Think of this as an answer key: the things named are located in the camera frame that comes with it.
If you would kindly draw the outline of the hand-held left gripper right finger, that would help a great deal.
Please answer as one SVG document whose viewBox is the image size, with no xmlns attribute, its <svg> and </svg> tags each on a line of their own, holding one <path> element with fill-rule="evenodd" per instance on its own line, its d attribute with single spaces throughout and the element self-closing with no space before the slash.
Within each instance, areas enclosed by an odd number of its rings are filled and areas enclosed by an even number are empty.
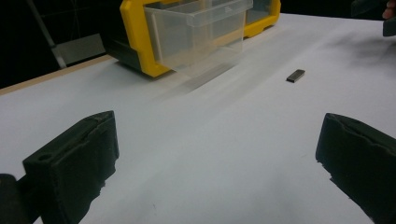
<svg viewBox="0 0 396 224">
<path fill-rule="evenodd" d="M 396 224 L 396 139 L 356 119 L 325 115 L 316 160 L 374 224 Z"/>
</svg>

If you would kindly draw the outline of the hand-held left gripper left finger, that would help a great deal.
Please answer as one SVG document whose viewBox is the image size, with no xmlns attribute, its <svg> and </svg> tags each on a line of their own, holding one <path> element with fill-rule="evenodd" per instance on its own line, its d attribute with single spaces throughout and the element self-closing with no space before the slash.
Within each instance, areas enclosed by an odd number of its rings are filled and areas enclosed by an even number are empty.
<svg viewBox="0 0 396 224">
<path fill-rule="evenodd" d="M 91 115 L 23 160 L 23 195 L 31 221 L 78 224 L 115 171 L 115 115 Z"/>
</svg>

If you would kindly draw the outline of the small dark metal block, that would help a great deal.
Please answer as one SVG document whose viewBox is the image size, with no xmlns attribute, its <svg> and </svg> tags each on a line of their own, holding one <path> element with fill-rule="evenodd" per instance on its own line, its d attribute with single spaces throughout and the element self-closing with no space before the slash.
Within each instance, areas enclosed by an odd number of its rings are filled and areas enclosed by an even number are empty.
<svg viewBox="0 0 396 224">
<path fill-rule="evenodd" d="M 290 83 L 295 83 L 305 74 L 305 70 L 297 69 L 291 75 L 287 77 L 287 81 Z"/>
</svg>

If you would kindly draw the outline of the yellow organizer cabinet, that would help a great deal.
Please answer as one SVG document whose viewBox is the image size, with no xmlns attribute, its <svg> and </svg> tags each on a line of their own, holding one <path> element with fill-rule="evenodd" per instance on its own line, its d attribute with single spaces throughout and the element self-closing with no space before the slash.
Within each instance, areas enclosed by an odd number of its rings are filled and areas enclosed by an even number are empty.
<svg viewBox="0 0 396 224">
<path fill-rule="evenodd" d="M 154 4 L 170 7 L 182 1 L 189 0 L 100 0 L 100 36 L 107 54 L 150 77 L 171 71 L 155 61 L 144 8 Z M 246 12 L 243 40 L 274 25 L 280 7 L 280 0 L 253 0 L 253 7 Z M 207 73 L 220 73 L 231 67 L 237 58 L 230 66 Z"/>
</svg>

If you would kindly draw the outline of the clear plastic drawer bin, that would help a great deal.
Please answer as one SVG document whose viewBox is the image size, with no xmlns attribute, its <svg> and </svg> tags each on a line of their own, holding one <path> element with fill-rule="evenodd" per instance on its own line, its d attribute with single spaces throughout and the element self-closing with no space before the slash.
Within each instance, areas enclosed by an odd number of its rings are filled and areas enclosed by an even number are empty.
<svg viewBox="0 0 396 224">
<path fill-rule="evenodd" d="M 156 63 L 188 76 L 228 67 L 242 51 L 253 0 L 189 0 L 145 7 Z"/>
</svg>

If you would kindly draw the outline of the grey metal stand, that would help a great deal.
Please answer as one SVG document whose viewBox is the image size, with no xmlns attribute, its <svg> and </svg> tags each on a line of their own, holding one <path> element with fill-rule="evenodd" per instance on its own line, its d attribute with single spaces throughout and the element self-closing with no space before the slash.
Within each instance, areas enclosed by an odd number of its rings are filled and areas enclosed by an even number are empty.
<svg viewBox="0 0 396 224">
<path fill-rule="evenodd" d="M 95 0 L 25 0 L 60 68 L 105 54 Z"/>
</svg>

